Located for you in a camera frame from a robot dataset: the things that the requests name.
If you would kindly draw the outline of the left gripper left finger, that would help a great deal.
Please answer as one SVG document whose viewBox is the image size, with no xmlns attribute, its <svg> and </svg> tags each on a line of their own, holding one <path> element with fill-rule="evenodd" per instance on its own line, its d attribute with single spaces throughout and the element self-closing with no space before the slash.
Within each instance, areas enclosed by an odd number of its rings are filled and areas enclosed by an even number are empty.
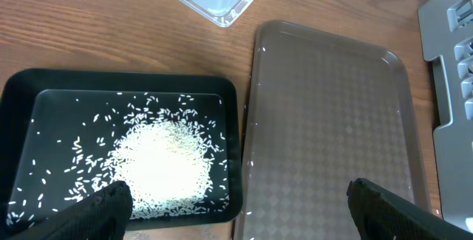
<svg viewBox="0 0 473 240">
<path fill-rule="evenodd" d="M 116 181 L 8 240 L 122 240 L 132 214 L 132 195 Z"/>
</svg>

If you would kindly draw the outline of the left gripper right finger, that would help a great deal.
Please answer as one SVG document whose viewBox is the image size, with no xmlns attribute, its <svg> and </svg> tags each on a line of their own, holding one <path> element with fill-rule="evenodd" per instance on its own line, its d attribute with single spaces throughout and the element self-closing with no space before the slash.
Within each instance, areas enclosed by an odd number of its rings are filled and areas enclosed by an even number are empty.
<svg viewBox="0 0 473 240">
<path fill-rule="evenodd" d="M 362 239 L 472 240 L 472 234 L 365 178 L 347 188 L 350 215 Z"/>
</svg>

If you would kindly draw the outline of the brown serving tray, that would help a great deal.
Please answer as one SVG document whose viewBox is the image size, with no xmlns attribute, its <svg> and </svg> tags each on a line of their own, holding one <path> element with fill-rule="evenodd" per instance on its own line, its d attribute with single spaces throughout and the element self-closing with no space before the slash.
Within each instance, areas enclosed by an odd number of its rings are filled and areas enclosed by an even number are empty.
<svg viewBox="0 0 473 240">
<path fill-rule="evenodd" d="M 430 210 L 406 68 L 389 50 L 284 21 L 256 33 L 235 239 L 357 239 L 366 178 Z"/>
</svg>

